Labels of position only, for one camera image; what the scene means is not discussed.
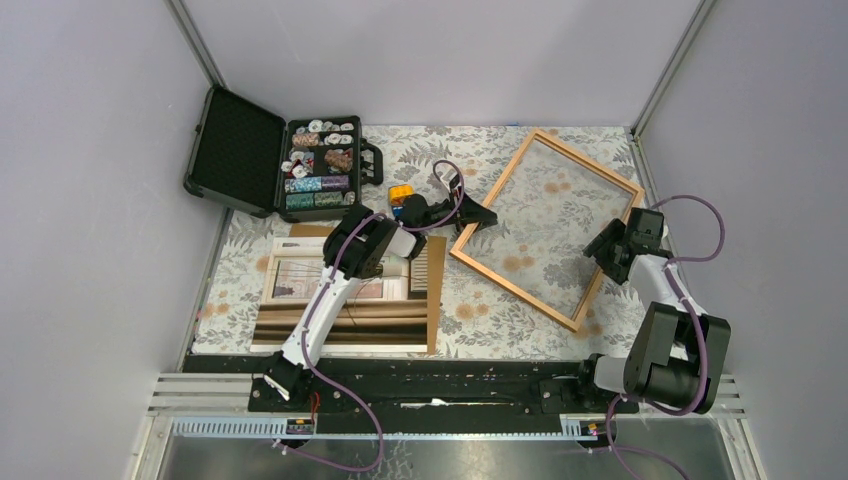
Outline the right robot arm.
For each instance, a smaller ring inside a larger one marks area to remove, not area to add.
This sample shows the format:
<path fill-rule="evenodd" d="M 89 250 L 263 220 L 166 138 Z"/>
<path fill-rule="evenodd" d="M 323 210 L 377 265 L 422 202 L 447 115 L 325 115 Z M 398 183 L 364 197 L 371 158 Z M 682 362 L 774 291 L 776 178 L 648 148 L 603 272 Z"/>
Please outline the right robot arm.
<path fill-rule="evenodd" d="M 662 213 L 634 208 L 583 251 L 609 280 L 635 289 L 645 308 L 626 356 L 593 354 L 581 363 L 573 396 L 583 410 L 601 410 L 613 393 L 670 415 L 705 414 L 715 402 L 731 327 L 683 285 L 675 258 L 661 245 L 664 230 Z"/>

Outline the photo print of window plant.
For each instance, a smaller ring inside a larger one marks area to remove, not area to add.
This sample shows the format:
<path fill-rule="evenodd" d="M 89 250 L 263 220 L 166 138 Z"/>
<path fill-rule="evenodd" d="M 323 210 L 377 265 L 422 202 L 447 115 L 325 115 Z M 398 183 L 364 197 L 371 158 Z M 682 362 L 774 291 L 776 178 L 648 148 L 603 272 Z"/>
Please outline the photo print of window plant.
<path fill-rule="evenodd" d="M 272 352 L 293 332 L 318 291 L 324 268 L 320 237 L 278 237 L 265 274 L 252 353 Z M 428 300 L 428 251 L 407 260 L 387 255 L 381 273 L 363 281 L 328 335 L 329 353 L 429 353 L 434 347 Z"/>

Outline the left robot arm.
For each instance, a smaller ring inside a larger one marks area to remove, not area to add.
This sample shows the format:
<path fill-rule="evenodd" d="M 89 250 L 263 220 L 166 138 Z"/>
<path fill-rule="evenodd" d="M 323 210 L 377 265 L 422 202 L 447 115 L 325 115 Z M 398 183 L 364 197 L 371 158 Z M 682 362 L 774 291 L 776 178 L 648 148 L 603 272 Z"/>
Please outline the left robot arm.
<path fill-rule="evenodd" d="M 463 189 L 436 204 L 419 195 L 404 199 L 401 212 L 389 218 L 362 205 L 350 208 L 323 245 L 318 286 L 299 322 L 263 372 L 272 398 L 288 411 L 309 401 L 309 379 L 316 374 L 329 332 L 364 281 L 382 273 L 380 260 L 389 253 L 406 260 L 419 256 L 426 233 L 445 225 L 491 227 L 497 214 L 465 195 Z"/>

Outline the wooden picture frame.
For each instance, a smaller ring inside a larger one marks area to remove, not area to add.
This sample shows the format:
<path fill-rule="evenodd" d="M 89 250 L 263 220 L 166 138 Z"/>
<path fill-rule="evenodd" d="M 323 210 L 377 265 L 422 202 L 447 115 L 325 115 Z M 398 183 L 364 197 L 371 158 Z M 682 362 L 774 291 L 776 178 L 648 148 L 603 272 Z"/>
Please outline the wooden picture frame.
<path fill-rule="evenodd" d="M 465 227 L 450 254 L 576 331 L 604 279 L 584 248 L 612 219 L 626 219 L 644 196 L 628 147 L 603 160 L 535 129 L 482 201 L 496 224 Z"/>

